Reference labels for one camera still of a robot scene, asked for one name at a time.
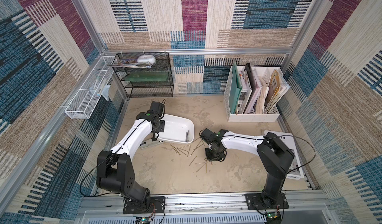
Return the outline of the white plastic storage box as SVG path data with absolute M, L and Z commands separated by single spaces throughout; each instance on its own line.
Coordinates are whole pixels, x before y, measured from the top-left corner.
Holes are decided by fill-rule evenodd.
M 158 140 L 182 144 L 190 144 L 194 141 L 195 126 L 191 120 L 168 114 L 165 114 L 163 119 L 165 131 L 159 133 Z M 186 143 L 185 138 L 188 130 L 190 130 L 189 142 Z

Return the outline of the white Inedia magazine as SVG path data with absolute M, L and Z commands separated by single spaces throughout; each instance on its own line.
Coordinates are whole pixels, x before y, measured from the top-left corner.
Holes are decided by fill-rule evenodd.
M 269 130 L 263 130 L 263 135 L 267 135 L 269 132 L 274 133 L 276 136 L 278 136 L 281 141 L 284 142 L 284 144 L 293 152 L 294 159 L 292 161 L 292 164 L 288 171 L 290 173 L 286 176 L 288 179 L 303 179 L 304 173 L 301 166 L 301 161 L 297 152 L 295 140 L 293 138 L 293 135 L 291 133 L 285 133 L 285 132 L 279 132 L 279 131 L 269 131 Z

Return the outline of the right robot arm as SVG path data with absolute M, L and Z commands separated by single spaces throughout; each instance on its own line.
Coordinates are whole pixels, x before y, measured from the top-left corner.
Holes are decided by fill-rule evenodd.
M 259 156 L 267 178 L 260 195 L 246 195 L 249 210 L 288 209 L 289 205 L 282 187 L 295 158 L 293 151 L 276 134 L 269 132 L 264 136 L 250 136 L 220 130 L 217 133 L 204 129 L 200 138 L 208 144 L 205 149 L 209 162 L 222 162 L 229 149 L 240 150 Z

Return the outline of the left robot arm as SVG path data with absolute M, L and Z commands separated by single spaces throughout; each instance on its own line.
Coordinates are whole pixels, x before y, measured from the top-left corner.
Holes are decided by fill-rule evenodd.
M 124 198 L 126 206 L 143 210 L 151 206 L 149 189 L 135 181 L 132 160 L 149 134 L 164 132 L 165 102 L 152 102 L 147 112 L 137 115 L 122 140 L 109 151 L 101 151 L 97 157 L 96 186 L 119 194 Z

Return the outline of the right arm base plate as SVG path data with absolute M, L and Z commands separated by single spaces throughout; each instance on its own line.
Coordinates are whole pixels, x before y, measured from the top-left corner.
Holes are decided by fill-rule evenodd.
M 285 193 L 281 193 L 276 200 L 263 197 L 262 193 L 247 193 L 244 195 L 248 210 L 288 209 L 289 204 Z

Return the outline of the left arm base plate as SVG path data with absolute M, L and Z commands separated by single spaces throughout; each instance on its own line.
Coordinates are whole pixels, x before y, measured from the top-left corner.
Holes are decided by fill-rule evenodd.
M 165 196 L 151 196 L 144 202 L 124 198 L 123 214 L 162 214 L 165 212 Z

